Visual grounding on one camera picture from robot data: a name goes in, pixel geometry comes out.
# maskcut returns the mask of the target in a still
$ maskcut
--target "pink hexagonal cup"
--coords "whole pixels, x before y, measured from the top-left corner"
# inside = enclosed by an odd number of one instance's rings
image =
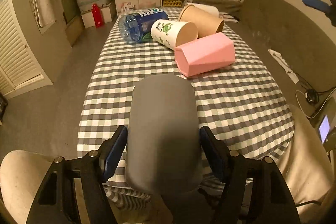
[[[175,48],[175,62],[186,77],[225,67],[235,58],[233,41],[221,32]]]

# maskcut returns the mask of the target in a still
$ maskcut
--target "blue bottle label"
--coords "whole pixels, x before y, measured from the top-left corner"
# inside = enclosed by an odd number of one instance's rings
[[[168,15],[160,8],[147,9],[132,14],[140,29],[139,42],[145,42],[152,39],[151,28],[158,19],[168,19]]]

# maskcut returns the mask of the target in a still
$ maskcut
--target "gray and white checkered cloth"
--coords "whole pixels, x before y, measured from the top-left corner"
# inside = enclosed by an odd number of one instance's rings
[[[181,12],[181,8],[173,7],[164,10],[170,20],[177,20]],[[138,81],[159,73],[185,78],[176,66],[172,50],[155,41],[134,46],[126,44],[120,36],[118,21],[119,18],[101,51],[87,89],[79,125],[78,157],[98,149],[119,125],[128,125],[132,92]],[[195,89],[199,127],[208,125],[217,139],[245,157],[260,159],[269,155],[277,159],[294,133],[289,107],[253,50],[227,25],[222,32],[234,42],[236,62],[188,79]],[[105,191],[119,208],[141,208],[149,202],[150,195],[127,185],[125,155],[126,149]],[[203,173],[203,186],[222,188],[211,175],[204,155]]]

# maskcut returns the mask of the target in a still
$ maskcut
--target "screen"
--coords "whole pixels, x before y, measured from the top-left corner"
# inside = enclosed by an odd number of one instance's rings
[[[329,125],[328,117],[327,115],[325,115],[319,126],[319,134],[320,134],[322,143],[325,142],[329,131],[330,131],[330,125]]]

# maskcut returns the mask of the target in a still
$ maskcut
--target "white cup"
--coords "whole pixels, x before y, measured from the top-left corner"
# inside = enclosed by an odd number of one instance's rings
[[[187,3],[185,4],[185,6],[187,6],[187,5],[189,5],[189,4],[194,5],[194,6],[197,7],[198,9],[201,9],[201,10],[203,10],[203,11],[206,11],[206,12],[208,12],[208,13],[211,14],[211,15],[214,15],[214,16],[216,16],[216,17],[219,17],[219,11],[218,11],[218,9],[217,9],[216,7],[214,7],[214,6],[211,6],[211,5],[205,5],[205,4],[198,4],[198,3],[191,3],[191,2],[187,2]]]
[[[198,29],[192,22],[159,19],[151,29],[152,38],[174,50],[175,47],[197,39]]]

